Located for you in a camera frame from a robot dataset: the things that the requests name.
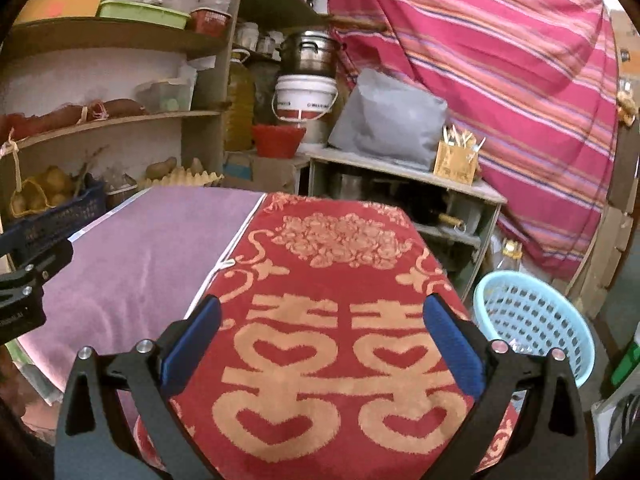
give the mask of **blue gripper pad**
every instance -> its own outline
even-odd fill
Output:
[[[427,296],[422,318],[458,387],[475,400],[486,386],[484,365],[435,295]]]
[[[160,367],[160,393],[165,399],[185,389],[221,321],[220,300],[206,296],[187,319],[173,323],[162,335],[161,339],[173,330],[168,338],[175,337]]]

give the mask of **light blue plastic basket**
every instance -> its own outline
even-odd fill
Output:
[[[580,313],[555,289],[512,270],[486,275],[474,293],[474,322],[489,340],[516,340],[533,354],[561,348],[578,387],[591,375],[595,347]]]

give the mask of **blue basket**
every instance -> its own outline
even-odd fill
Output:
[[[589,327],[558,291],[532,276],[512,270],[486,275],[474,293],[474,322],[489,341],[515,340],[538,355],[563,349],[578,387],[591,375],[595,346]]]
[[[27,216],[13,224],[7,233],[19,236],[18,248],[11,252],[16,265],[93,222],[106,212],[104,183],[87,174],[86,189],[76,198],[43,213]]]

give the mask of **yellow box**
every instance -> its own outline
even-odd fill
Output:
[[[451,146],[442,140],[440,141],[434,174],[471,185],[477,167],[478,153],[474,150],[463,146]]]
[[[91,17],[99,5],[100,0],[29,0],[14,25],[53,18]]]

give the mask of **wooden shelf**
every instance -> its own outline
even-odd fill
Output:
[[[302,0],[240,0],[238,16],[264,30],[325,24],[325,18]]]
[[[273,59],[273,57],[271,57],[269,54],[260,54],[259,52],[254,52],[253,50],[249,50],[242,45],[238,45],[237,43],[234,43],[234,48],[244,48],[245,50],[248,50],[250,53],[250,61],[269,61],[271,63],[279,63],[278,60]]]
[[[140,115],[134,117],[118,117],[115,119],[107,119],[105,121],[92,121],[91,123],[76,124],[68,128],[60,128],[51,132],[45,132],[23,140],[18,140],[18,148],[23,149],[46,140],[56,139],[68,135],[86,132],[88,130],[97,130],[98,128],[107,128],[108,126],[119,126],[121,124],[141,123],[145,121],[159,121],[162,119],[185,119],[190,117],[213,117],[220,115],[219,111],[210,110],[192,110],[190,112],[166,112],[162,114]]]
[[[226,47],[226,39],[131,20],[55,18],[13,27],[4,41],[0,60],[9,62],[55,50],[103,47],[181,52],[193,59],[215,56]]]
[[[507,203],[507,199],[505,197],[482,180],[478,180],[471,186],[468,186],[467,184],[461,184],[455,180],[442,178],[429,171],[421,171],[408,166],[401,166],[400,164],[396,164],[389,160],[383,160],[382,158],[343,152],[334,148],[309,148],[304,150],[304,153],[309,158],[313,158],[315,160],[346,164],[356,168],[379,171],[380,173],[402,176],[409,180],[417,180],[418,182],[433,184],[434,186],[443,187],[465,195],[481,198],[485,202],[491,204],[498,205]]]
[[[444,240],[451,240],[452,242],[460,242],[461,244],[470,245],[476,249],[479,249],[481,245],[479,236],[460,233],[453,227],[445,225],[423,225],[416,222],[414,222],[414,227],[419,233],[433,238],[442,238]]]

